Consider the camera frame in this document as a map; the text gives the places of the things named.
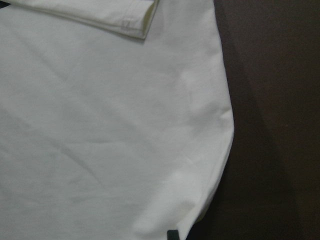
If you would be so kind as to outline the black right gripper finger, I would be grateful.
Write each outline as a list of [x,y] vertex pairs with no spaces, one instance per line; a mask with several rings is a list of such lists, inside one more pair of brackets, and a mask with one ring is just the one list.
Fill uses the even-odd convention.
[[166,233],[167,240],[179,240],[179,231],[177,229],[170,229]]

